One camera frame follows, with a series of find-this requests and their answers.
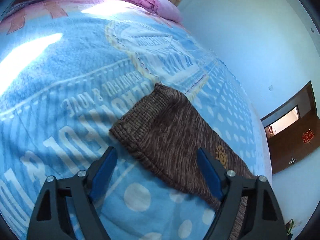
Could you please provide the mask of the brown knit sweater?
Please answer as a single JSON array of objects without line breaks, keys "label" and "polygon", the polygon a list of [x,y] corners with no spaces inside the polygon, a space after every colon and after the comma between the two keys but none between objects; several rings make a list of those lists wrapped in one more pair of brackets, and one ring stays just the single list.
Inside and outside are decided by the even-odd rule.
[{"label": "brown knit sweater", "polygon": [[200,197],[214,210],[221,203],[199,170],[199,148],[206,149],[224,169],[255,178],[187,97],[160,83],[112,126],[111,134],[148,171],[170,187]]}]

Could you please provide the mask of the brown wooden door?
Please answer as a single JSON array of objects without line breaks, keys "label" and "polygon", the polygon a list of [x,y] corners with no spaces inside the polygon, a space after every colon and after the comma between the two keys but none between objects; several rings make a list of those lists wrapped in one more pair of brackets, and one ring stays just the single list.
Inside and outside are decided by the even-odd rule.
[{"label": "brown wooden door", "polygon": [[[305,144],[302,141],[302,135],[309,129],[313,130],[315,137],[311,140],[311,144]],[[268,139],[267,142],[272,173],[276,174],[298,163],[319,148],[319,117],[308,113],[288,128]],[[289,165],[291,157],[295,158],[296,161]]]}]

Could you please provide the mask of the red double-happiness decoration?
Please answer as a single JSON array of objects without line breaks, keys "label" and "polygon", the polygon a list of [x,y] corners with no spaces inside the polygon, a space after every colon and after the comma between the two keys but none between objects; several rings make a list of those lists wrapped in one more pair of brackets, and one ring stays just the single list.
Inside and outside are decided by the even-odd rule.
[{"label": "red double-happiness decoration", "polygon": [[302,141],[305,144],[311,144],[311,140],[315,137],[313,130],[309,129],[308,131],[304,132],[302,135]]}]

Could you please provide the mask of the blue pink polka-dot bedsheet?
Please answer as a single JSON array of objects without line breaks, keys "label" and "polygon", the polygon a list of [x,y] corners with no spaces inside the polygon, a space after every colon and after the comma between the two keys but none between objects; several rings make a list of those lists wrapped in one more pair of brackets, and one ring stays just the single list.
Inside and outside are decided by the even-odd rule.
[{"label": "blue pink polka-dot bedsheet", "polygon": [[46,0],[1,22],[1,215],[18,239],[47,177],[87,169],[108,146],[118,161],[97,206],[112,239],[205,235],[214,211],[165,185],[110,135],[157,82],[183,92],[253,174],[272,179],[242,85],[181,25],[114,0]]}]

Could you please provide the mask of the dark doorframe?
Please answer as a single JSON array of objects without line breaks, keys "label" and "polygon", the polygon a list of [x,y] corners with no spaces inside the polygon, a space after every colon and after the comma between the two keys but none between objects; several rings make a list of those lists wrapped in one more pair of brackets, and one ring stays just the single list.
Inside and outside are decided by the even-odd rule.
[{"label": "dark doorframe", "polygon": [[267,139],[275,136],[308,113],[317,115],[311,81],[294,96],[261,119]]}]

